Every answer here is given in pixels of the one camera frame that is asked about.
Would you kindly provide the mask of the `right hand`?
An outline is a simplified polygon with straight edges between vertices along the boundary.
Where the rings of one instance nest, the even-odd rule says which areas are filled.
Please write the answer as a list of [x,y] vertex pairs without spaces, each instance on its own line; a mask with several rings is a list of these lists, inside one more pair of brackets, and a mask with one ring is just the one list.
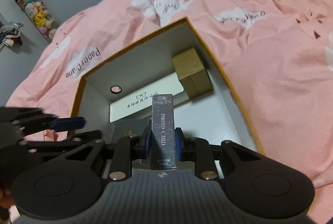
[[0,189],[0,207],[3,209],[9,209],[14,205],[14,201],[11,196],[11,190],[9,188]]

